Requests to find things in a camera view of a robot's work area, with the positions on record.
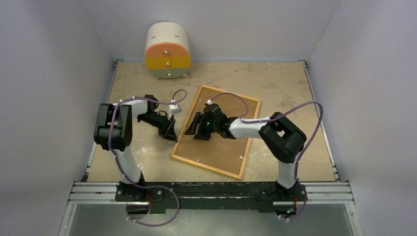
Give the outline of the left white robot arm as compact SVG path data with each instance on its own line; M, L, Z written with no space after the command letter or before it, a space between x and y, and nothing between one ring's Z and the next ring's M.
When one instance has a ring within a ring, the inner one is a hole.
M146 186L142 171L137 167L131 142L133 139L133 119L157 128L158 135L177 142L174 126L175 118L170 112L157 111L160 104L153 95L131 97L118 103L102 103L98 107L93 139L108 151L119 170L121 192L134 201L145 198L150 186Z

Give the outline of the yellow picture frame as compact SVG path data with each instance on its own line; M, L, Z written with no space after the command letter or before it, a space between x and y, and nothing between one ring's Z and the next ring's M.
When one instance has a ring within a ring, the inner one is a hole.
M250 138L223 139L217 133L213 133L210 140L201 141L195 140L192 135L185 135L195 113L202 112L204 104L210 98L214 98L215 103L228 117L245 115L245 118L256 118L261 104L257 98L241 94L234 97L226 95L222 89L201 85L190 99L189 111L186 112L171 157L235 179L242 179L252 141Z

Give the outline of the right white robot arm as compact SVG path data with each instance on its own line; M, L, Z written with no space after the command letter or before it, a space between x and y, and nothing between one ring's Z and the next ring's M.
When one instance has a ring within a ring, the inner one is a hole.
M217 104L205 104L186 129L185 135L208 141L213 133L225 139L254 138L264 141L278 160L277 196L290 199L296 192L298 161L307 147L307 136L283 113L267 118L228 117Z

